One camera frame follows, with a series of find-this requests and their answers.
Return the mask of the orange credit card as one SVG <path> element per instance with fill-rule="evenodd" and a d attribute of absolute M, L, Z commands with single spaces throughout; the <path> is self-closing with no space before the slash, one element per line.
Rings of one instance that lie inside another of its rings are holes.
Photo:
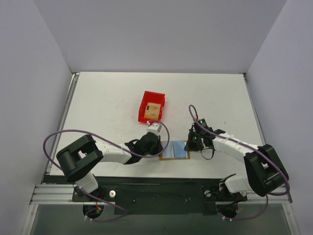
<path fill-rule="evenodd" d="M 144 118 L 158 119 L 160 110 L 161 104 L 148 102 L 144 112 Z"/>

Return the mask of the red plastic bin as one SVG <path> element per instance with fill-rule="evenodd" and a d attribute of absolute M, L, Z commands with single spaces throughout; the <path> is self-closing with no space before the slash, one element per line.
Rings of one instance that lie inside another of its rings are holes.
<path fill-rule="evenodd" d="M 138 111 L 138 121 L 145 123 L 152 119 L 161 120 L 164 105 L 165 94 L 145 91 Z"/>

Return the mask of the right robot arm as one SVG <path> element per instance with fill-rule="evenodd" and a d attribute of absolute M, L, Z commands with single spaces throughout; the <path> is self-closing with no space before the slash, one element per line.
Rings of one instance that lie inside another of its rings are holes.
<path fill-rule="evenodd" d="M 186 151 L 221 152 L 245 165 L 246 175 L 232 174 L 221 180 L 219 196 L 230 200 L 236 193 L 252 191 L 263 197 L 289 194 L 289 176 L 275 149 L 249 144 L 221 129 L 213 130 L 204 119 L 195 121 L 189 129 Z"/>

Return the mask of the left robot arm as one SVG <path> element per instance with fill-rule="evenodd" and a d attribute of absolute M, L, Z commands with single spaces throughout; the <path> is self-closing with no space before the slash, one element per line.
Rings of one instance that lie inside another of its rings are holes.
<path fill-rule="evenodd" d="M 99 199 L 101 190 L 91 170 L 98 163 L 131 165 L 138 163 L 141 156 L 158 156 L 162 150 L 160 136 L 152 132 L 117 147 L 104 142 L 97 143 L 91 135 L 84 135 L 60 150 L 56 157 L 67 182 L 81 187 L 84 197 L 94 202 Z"/>

